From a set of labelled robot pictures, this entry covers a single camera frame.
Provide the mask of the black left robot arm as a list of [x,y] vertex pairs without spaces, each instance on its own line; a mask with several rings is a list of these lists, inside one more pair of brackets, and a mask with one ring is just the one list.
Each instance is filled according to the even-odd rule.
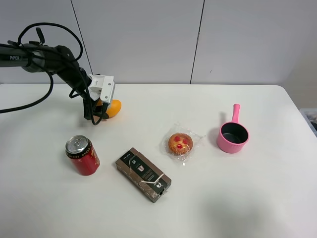
[[80,96],[83,99],[84,118],[93,125],[99,124],[103,119],[108,119],[108,103],[103,103],[99,98],[93,99],[88,86],[92,79],[80,67],[71,50],[65,46],[49,47],[40,44],[0,45],[0,66],[21,67],[30,73],[44,72],[49,76],[50,87],[48,92],[40,99],[19,107],[1,109],[1,113],[11,113],[33,107],[50,96],[53,91],[53,75],[59,76],[72,91],[70,98]]

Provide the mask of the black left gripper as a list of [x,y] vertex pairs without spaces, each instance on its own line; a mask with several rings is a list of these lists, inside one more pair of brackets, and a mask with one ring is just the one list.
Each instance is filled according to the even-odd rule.
[[84,90],[83,106],[84,106],[84,118],[91,120],[96,117],[98,120],[107,119],[106,106],[103,106],[103,102],[100,100],[101,89],[88,88],[90,101],[88,100],[87,90]]

